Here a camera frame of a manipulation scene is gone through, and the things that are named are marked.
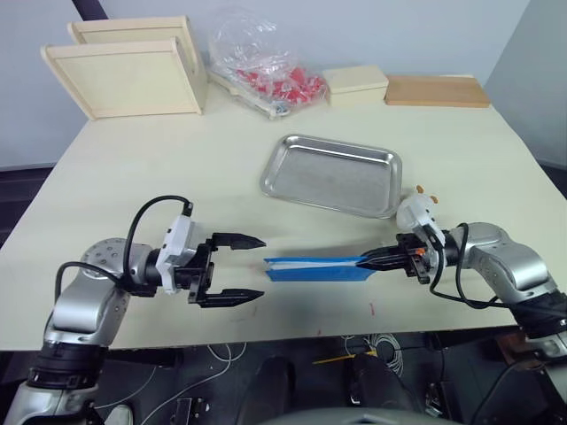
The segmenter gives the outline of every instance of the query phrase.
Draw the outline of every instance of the wooden panel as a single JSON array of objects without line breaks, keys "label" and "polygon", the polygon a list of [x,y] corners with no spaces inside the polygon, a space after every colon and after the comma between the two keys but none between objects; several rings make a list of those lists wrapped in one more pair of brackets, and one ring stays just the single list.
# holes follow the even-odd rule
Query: wooden panel
[{"label": "wooden panel", "polygon": [[144,19],[105,19],[70,22],[69,34],[79,44],[151,42],[176,37],[189,63],[188,78],[201,109],[205,108],[207,75],[186,16]]},{"label": "wooden panel", "polygon": [[42,48],[43,59],[92,120],[197,112],[189,65],[172,38]]},{"label": "wooden panel", "polygon": [[490,100],[475,78],[388,75],[387,104],[487,108]]}]

